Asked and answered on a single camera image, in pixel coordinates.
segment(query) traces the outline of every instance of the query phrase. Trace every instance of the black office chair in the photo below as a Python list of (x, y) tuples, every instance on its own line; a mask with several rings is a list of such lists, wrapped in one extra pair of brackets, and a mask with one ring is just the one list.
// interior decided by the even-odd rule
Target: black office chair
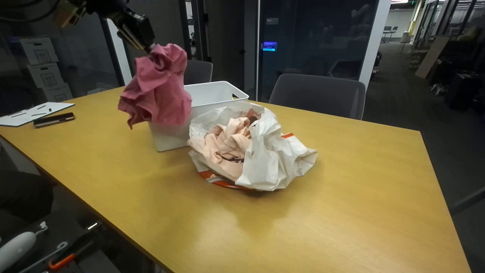
[(183, 84), (190, 85), (190, 84), (210, 82), (211, 70), (213, 70), (211, 62), (189, 59), (184, 68)]
[(360, 120), (365, 87), (360, 82), (310, 75), (281, 75), (269, 103)]

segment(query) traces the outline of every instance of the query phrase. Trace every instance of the wire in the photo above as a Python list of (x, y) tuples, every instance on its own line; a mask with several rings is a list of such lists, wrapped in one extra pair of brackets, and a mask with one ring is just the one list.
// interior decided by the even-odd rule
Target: wire
[(20, 5), (1, 5), (0, 9), (20, 9), (20, 8), (27, 8), (27, 6), (33, 6), (36, 3), (40, 3), (42, 0), (31, 0), (27, 3), (20, 3)]
[(33, 23), (33, 21), (40, 21), (46, 17), (49, 17), (51, 14), (55, 12), (57, 6), (58, 6), (60, 0), (55, 0), (55, 3), (42, 15), (36, 17), (36, 18), (27, 18), (27, 20), (19, 20), (19, 18), (7, 18), (7, 17), (0, 17), (1, 23)]

